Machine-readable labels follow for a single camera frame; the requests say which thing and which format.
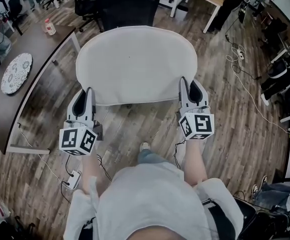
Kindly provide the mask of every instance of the black cable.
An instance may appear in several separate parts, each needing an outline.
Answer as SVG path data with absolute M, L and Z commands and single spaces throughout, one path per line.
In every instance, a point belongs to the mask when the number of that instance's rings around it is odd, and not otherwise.
M 107 178 L 112 181 L 112 178 L 109 176 L 108 172 L 106 171 L 105 167 L 103 166 L 103 159 L 101 158 L 101 156 L 99 154 L 97 154 L 97 159 L 99 161 L 99 166 L 101 166 L 105 172 L 105 175 L 107 176 Z
M 176 166 L 177 166 L 178 169 L 180 169 L 180 164 L 178 163 L 178 160 L 177 160 L 177 158 L 176 158 L 177 146 L 180 145 L 180 144 L 185 143 L 185 141 L 186 141 L 186 139 L 184 139 L 183 142 L 179 142 L 179 143 L 175 144 L 175 153 L 174 153 L 174 158 L 175 158 L 175 163 L 176 163 Z
M 67 170 L 67 163 L 68 163 L 68 161 L 69 161 L 69 158 L 70 158 L 70 155 L 68 155 L 67 161 L 66 161 L 66 163 L 65 163 L 65 169 L 66 169 L 66 172 L 69 174 L 69 176 L 74 177 L 74 175 L 71 174 L 71 173 L 69 173 L 68 170 Z
M 66 201 L 67 202 L 69 202 L 70 204 L 71 204 L 71 202 L 64 196 L 64 194 L 63 194 L 63 191 L 62 191 L 62 186 L 63 186 L 63 184 L 66 184 L 67 182 L 64 182 L 64 181 L 62 181 L 61 182 L 61 184 L 60 184 L 60 193 L 61 193 L 61 195 L 63 196 L 63 198 L 65 198 L 66 199 Z

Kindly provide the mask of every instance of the black strap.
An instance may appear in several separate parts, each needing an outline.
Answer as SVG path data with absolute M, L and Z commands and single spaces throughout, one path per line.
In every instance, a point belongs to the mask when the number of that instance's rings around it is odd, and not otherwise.
M 231 223 L 231 221 L 226 217 L 225 213 L 221 209 L 221 207 L 211 201 L 214 204 L 213 207 L 208 208 L 211 215 L 214 218 L 216 228 L 218 231 L 218 236 L 220 240 L 235 240 L 236 239 L 236 231 Z

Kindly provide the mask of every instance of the black clothing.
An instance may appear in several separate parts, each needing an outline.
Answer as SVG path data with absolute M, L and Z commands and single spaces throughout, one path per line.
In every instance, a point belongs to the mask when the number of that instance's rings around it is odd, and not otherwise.
M 210 25 L 210 29 L 221 30 L 226 19 L 230 15 L 231 11 L 238 7 L 242 0 L 225 0 L 223 6 L 220 7 L 217 16 L 214 18 L 213 22 Z

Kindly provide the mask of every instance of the white cable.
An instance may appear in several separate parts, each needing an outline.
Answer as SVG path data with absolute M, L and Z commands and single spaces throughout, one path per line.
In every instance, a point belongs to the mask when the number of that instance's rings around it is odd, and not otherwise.
M 28 139 L 27 139 L 26 136 L 23 134 L 23 132 L 20 130 L 19 126 L 20 126 L 20 124 L 18 124 L 18 129 L 19 129 L 21 135 L 24 136 L 24 138 L 25 138 L 25 140 L 27 141 L 28 145 L 30 145 L 31 147 L 33 147 L 32 144 L 29 143 Z M 55 177 L 59 180 L 59 182 L 60 182 L 62 185 L 64 185 L 64 183 L 59 179 L 59 177 L 58 177 L 58 176 L 57 176 L 57 175 L 52 171 L 52 169 L 49 167 L 49 165 L 47 164 L 47 162 L 45 162 L 45 160 L 43 160 L 43 158 L 41 158 L 41 156 L 40 156 L 39 154 L 37 154 L 37 155 L 38 155 L 39 158 L 40 158 L 40 159 L 41 159 L 41 160 L 42 160 L 42 161 L 47 165 L 47 167 L 50 169 L 51 173 L 55 175 Z
M 244 48 L 242 45 L 239 45 L 239 49 L 240 49 L 243 53 L 246 52 L 245 48 Z M 246 89 L 246 87 L 244 86 L 243 82 L 240 80 L 239 76 L 238 76 L 238 75 L 236 74 L 236 72 L 234 71 L 233 63 L 236 62 L 236 61 L 238 61 L 238 59 L 235 59 L 235 60 L 234 60 L 230 55 L 226 55 L 226 60 L 228 60 L 228 61 L 231 62 L 231 69 L 232 69 L 232 71 L 234 72 L 235 76 L 239 79 L 239 81 L 240 81 L 241 85 L 243 86 L 243 88 L 244 88 L 244 89 L 246 90 L 246 92 L 250 95 L 250 97 L 251 97 L 251 99 L 253 100 L 253 103 L 254 103 L 254 105 L 255 105 L 257 111 L 258 111 L 259 114 L 262 116 L 262 118 L 263 118 L 264 120 L 266 120 L 267 122 L 269 122 L 270 124 L 273 124 L 273 125 L 278 126 L 278 127 L 279 127 L 281 130 L 283 130 L 285 133 L 290 134 L 290 132 L 286 131 L 285 129 L 283 129 L 282 127 L 280 127 L 278 124 L 269 121 L 269 120 L 268 120 L 267 118 L 265 118 L 265 117 L 263 116 L 263 114 L 260 112 L 260 110 L 258 109 L 258 107 L 257 107 L 257 105 L 256 105 L 256 103 L 255 103 L 254 97 L 253 97 L 253 96 L 250 94 L 250 92 Z

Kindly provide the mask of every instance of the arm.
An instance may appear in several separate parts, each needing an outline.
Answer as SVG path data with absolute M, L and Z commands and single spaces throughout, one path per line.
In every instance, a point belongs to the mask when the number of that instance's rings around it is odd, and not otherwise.
M 99 191 L 99 179 L 100 179 L 100 167 L 97 159 L 97 151 L 94 148 L 91 151 L 90 155 L 82 157 L 83 163 L 83 172 L 82 172 L 82 190 L 85 194 L 89 195 L 89 179 L 91 176 L 95 176 L 97 178 L 96 187 L 98 195 L 100 196 Z
M 184 172 L 185 182 L 191 186 L 208 179 L 204 161 L 199 151 L 199 141 L 197 140 L 186 141 Z

